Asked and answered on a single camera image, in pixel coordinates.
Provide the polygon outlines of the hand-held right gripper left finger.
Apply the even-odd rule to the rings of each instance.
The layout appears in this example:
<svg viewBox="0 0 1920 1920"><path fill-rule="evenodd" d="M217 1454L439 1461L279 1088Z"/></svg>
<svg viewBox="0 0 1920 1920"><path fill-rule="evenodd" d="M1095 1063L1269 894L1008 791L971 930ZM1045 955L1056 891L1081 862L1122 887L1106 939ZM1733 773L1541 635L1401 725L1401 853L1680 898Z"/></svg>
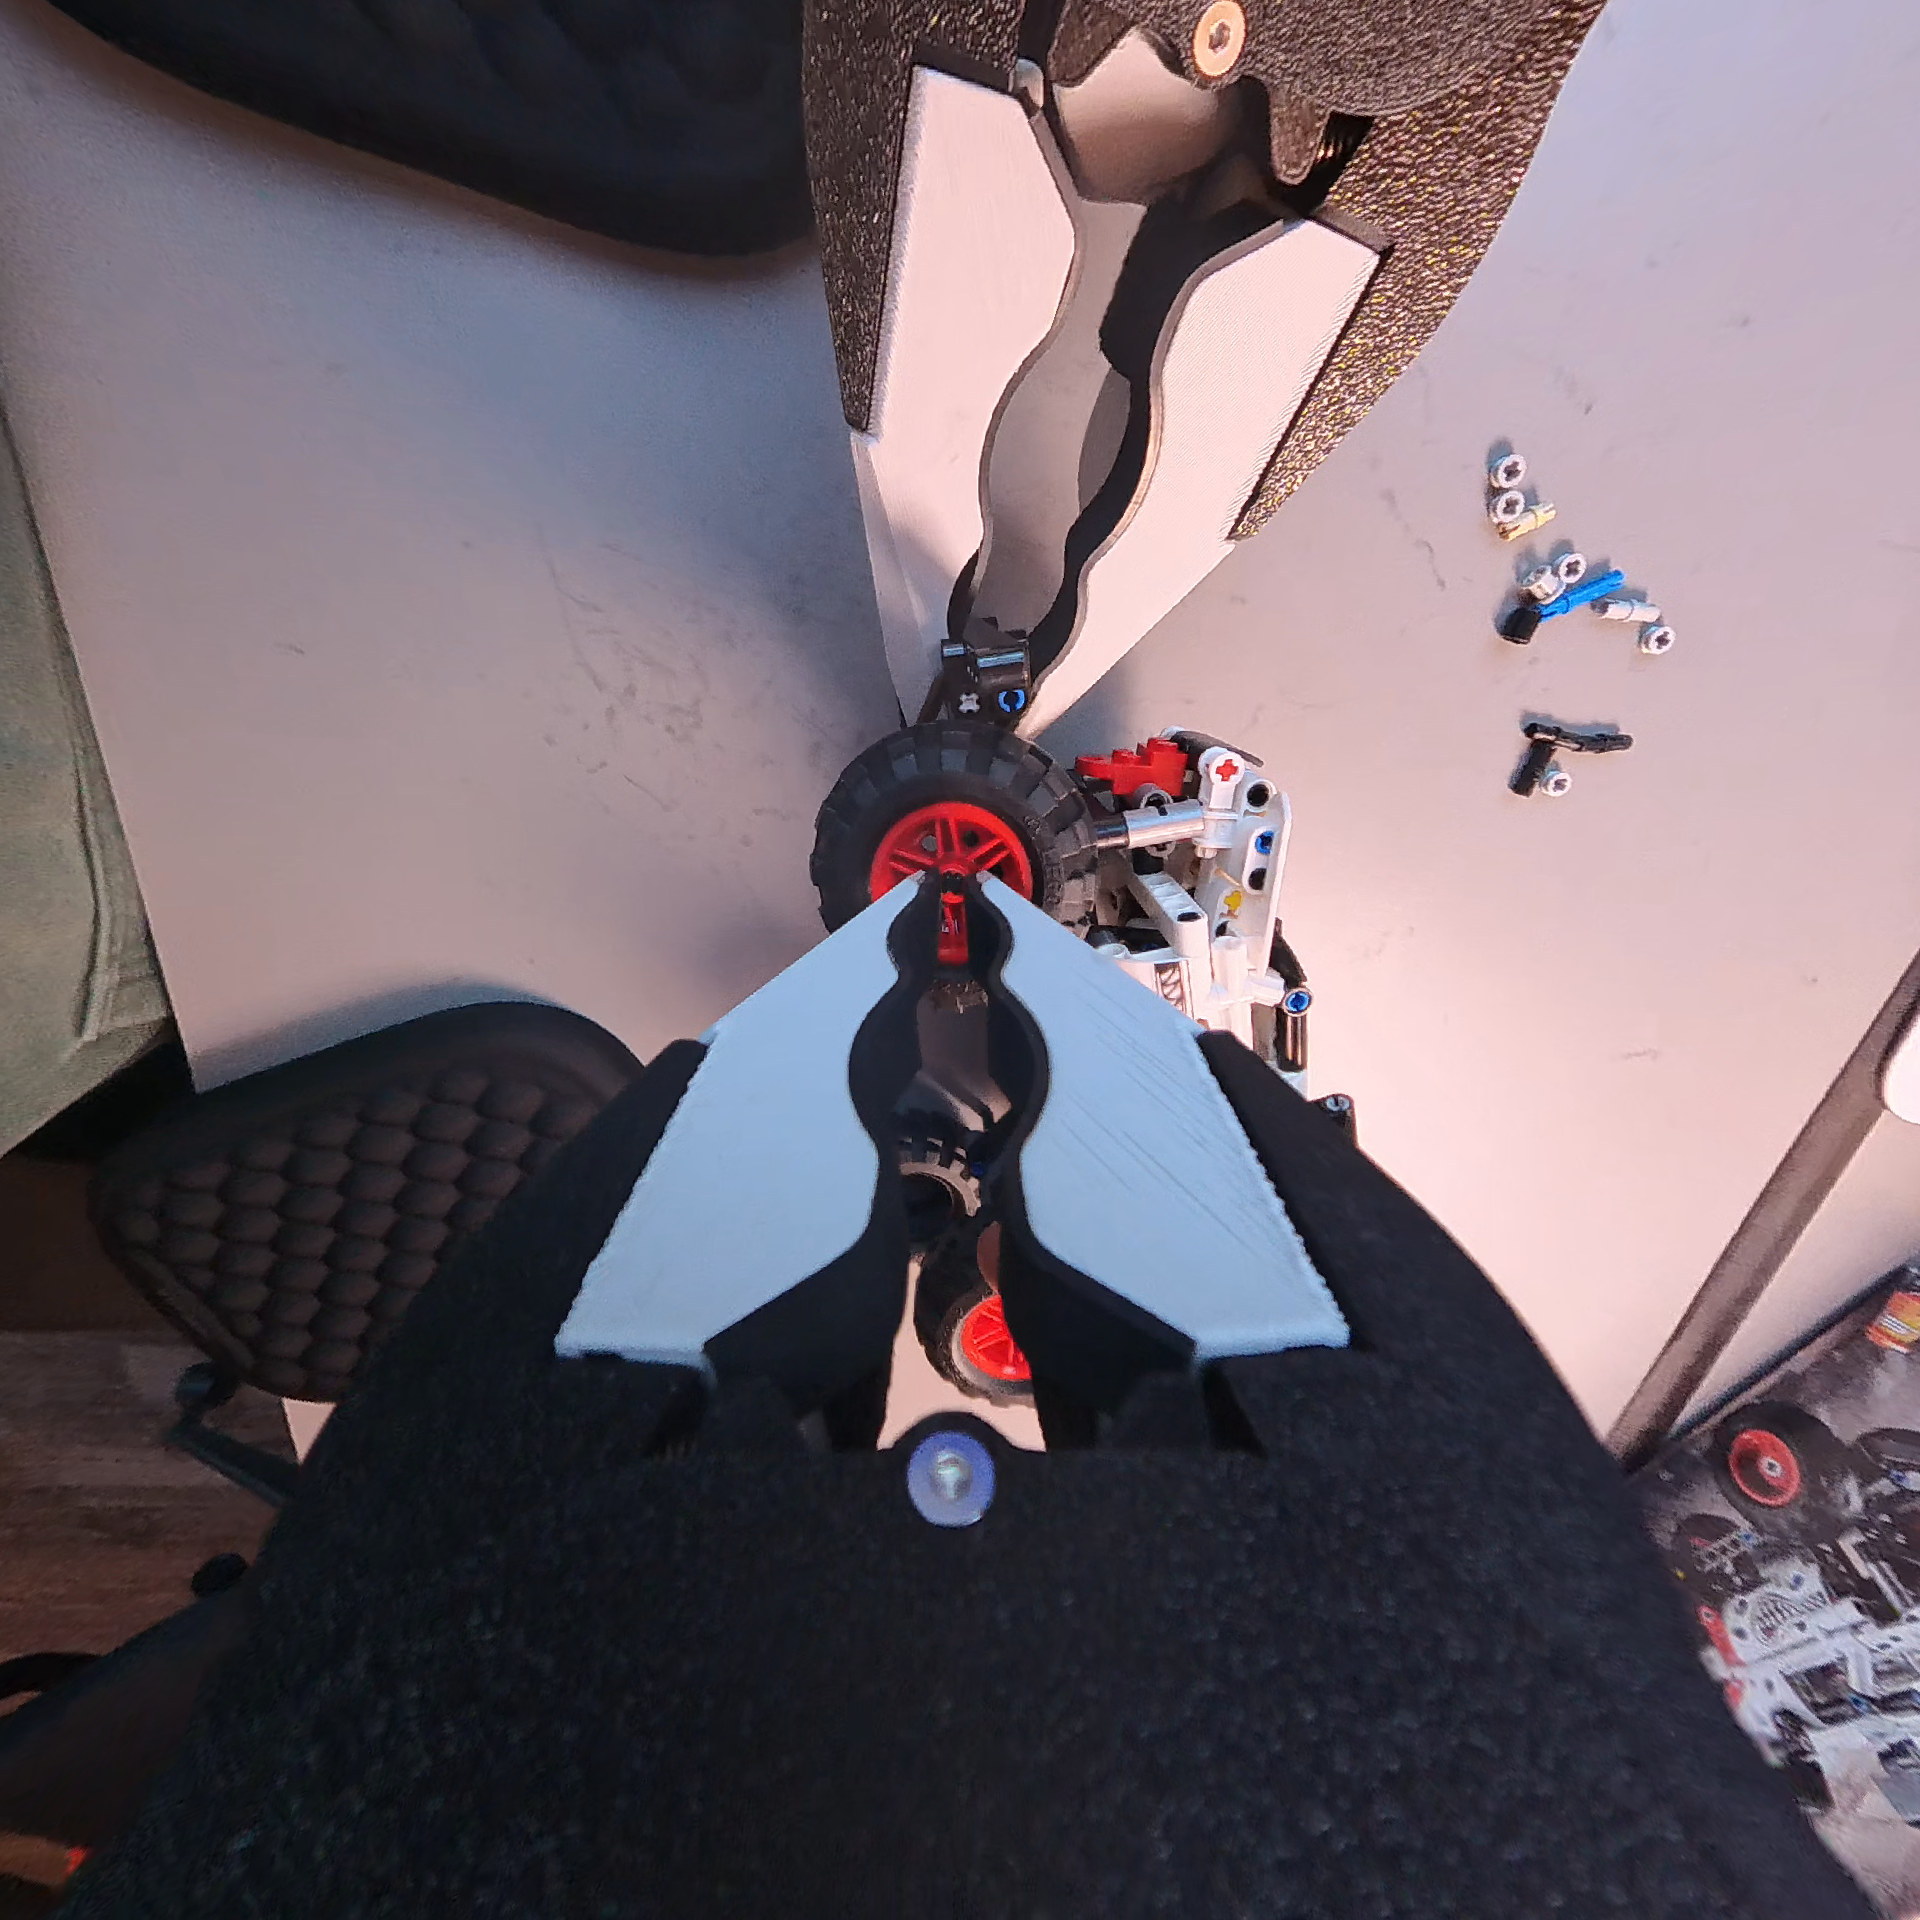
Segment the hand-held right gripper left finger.
<svg viewBox="0 0 1920 1920"><path fill-rule="evenodd" d="M709 1031L558 1355L775 1383L887 1365L907 1264L894 1109L942 917L939 887L898 885Z"/></svg>

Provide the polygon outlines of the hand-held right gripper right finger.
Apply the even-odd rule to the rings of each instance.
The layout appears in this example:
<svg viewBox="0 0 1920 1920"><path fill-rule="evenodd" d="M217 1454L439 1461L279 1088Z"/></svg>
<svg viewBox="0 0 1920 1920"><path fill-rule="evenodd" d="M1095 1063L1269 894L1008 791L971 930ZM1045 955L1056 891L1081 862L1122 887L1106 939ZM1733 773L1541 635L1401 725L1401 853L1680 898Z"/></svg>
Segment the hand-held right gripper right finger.
<svg viewBox="0 0 1920 1920"><path fill-rule="evenodd" d="M1010 889L992 1010L1029 1067L1006 1223L1058 1287L1086 1282L1207 1365L1344 1349L1349 1326L1211 1074L1202 1029Z"/></svg>

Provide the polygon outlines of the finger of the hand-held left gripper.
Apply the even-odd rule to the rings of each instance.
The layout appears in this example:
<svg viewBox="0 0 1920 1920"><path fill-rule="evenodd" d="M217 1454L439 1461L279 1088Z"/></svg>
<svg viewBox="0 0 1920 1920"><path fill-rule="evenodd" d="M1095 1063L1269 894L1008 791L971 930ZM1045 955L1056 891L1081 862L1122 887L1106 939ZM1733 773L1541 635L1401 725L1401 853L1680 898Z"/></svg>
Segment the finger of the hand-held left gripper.
<svg viewBox="0 0 1920 1920"><path fill-rule="evenodd" d="M1042 112L917 66L866 427L853 434L880 635L903 718L942 665L955 585L985 537L1008 391L1072 283L1065 158Z"/></svg>
<svg viewBox="0 0 1920 1920"><path fill-rule="evenodd" d="M1031 729L1056 722L1230 555L1378 265L1374 247L1303 219L1239 240L1186 279L1145 373L1143 473L1115 526L1067 567L1067 633L1035 679Z"/></svg>

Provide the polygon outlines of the black toy tire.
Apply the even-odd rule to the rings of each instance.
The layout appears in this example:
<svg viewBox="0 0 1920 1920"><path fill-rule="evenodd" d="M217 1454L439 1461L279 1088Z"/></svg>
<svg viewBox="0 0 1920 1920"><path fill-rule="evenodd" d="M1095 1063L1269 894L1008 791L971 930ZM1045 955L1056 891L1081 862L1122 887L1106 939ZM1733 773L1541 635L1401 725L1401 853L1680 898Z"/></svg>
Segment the black toy tire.
<svg viewBox="0 0 1920 1920"><path fill-rule="evenodd" d="M1026 898L1070 928L1093 921L1097 846L1081 784L1013 731L928 722L857 754L821 807L809 873L827 928L846 926L875 898L871 866L885 830L937 800L974 802L999 814L1017 830L1031 859Z"/></svg>
<svg viewBox="0 0 1920 1920"><path fill-rule="evenodd" d="M994 1403L960 1383L951 1337L962 1310L997 1291L999 1225L978 1198L976 1182L958 1173L912 1168L903 1177L905 1216L921 1255L914 1289L914 1330L933 1371L960 1392Z"/></svg>

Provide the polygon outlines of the red toy wheel hub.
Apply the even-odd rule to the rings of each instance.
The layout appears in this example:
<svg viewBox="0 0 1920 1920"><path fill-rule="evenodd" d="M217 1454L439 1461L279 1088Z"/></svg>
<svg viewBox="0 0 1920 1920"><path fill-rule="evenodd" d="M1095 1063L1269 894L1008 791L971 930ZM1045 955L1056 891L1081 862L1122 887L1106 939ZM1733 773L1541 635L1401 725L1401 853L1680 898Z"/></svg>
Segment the red toy wheel hub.
<svg viewBox="0 0 1920 1920"><path fill-rule="evenodd" d="M871 894L891 891L917 873L990 873L1031 896L1033 864L1022 837L987 807L937 800L912 807L889 825L871 862Z"/></svg>
<svg viewBox="0 0 1920 1920"><path fill-rule="evenodd" d="M994 1403L1033 1397L1031 1367L1006 1323L997 1291L983 1294L960 1312L951 1330L951 1365L962 1385Z"/></svg>

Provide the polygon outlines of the white toy brick truck model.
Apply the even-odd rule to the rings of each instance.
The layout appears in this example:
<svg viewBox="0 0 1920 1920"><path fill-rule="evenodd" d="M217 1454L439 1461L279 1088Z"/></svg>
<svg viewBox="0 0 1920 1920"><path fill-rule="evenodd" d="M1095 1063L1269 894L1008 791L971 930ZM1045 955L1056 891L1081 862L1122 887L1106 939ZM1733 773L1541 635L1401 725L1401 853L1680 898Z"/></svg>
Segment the white toy brick truck model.
<svg viewBox="0 0 1920 1920"><path fill-rule="evenodd" d="M914 727L978 722L1019 736L1026 693L1024 645L985 629L974 647L951 647ZM1205 1374L1221 1360L1198 1365L1186 1351L1175 1353L1163 1328L1150 1328L1111 1296L1097 1298L1086 1282L1058 1287L1061 1275L1033 1264L1017 1243L1019 1227L1006 1223L1001 1202L1015 1191L1001 1168L1029 1067L1013 1058L1010 1019L992 1010L1001 933L978 917L978 891L1015 891L1193 1019L1227 1099L1255 1081L1257 1106L1273 1093L1291 1104L1305 1077L1312 994L1280 928L1289 800L1257 757L1177 727L1134 747L1054 759L1081 784L1093 811L1093 921L1070 928L987 873L921 871L901 880L939 887L944 917L919 1015L923 1065L901 1099L896 1138L903 1177L933 1168L976 1182L999 1225L997 1285L1031 1367L1031 1403L1047 1440L1074 1447L1090 1445L1138 1392L1168 1385L1177 1406L1202 1399Z"/></svg>

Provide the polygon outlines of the toy truck set box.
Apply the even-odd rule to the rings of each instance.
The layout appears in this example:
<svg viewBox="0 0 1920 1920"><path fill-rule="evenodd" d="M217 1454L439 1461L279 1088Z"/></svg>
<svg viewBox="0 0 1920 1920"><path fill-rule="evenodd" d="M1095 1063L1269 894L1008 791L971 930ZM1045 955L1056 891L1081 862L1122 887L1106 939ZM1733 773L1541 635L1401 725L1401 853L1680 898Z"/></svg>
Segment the toy truck set box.
<svg viewBox="0 0 1920 1920"><path fill-rule="evenodd" d="M1861 1883L1902 1906L1918 1824L1915 1262L1634 1486L1735 1721Z"/></svg>

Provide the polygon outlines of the cluster of small toy pins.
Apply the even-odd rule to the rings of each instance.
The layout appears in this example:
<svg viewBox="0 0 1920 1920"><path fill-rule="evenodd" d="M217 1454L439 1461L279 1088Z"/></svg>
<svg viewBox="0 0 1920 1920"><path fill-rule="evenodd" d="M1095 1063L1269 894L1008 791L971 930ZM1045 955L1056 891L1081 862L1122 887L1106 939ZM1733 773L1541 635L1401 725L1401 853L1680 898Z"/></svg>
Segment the cluster of small toy pins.
<svg viewBox="0 0 1920 1920"><path fill-rule="evenodd" d="M1522 544L1550 526L1554 503L1529 491L1529 464L1518 450L1499 450L1486 469L1486 519L1506 544ZM1527 565L1515 581L1511 601L1495 631L1502 640L1527 645L1550 619L1575 610L1591 610L1607 622L1623 622L1639 635L1643 656L1664 656L1675 633L1664 610L1648 599L1625 592L1625 574L1595 569L1586 555L1563 546L1552 558Z"/></svg>

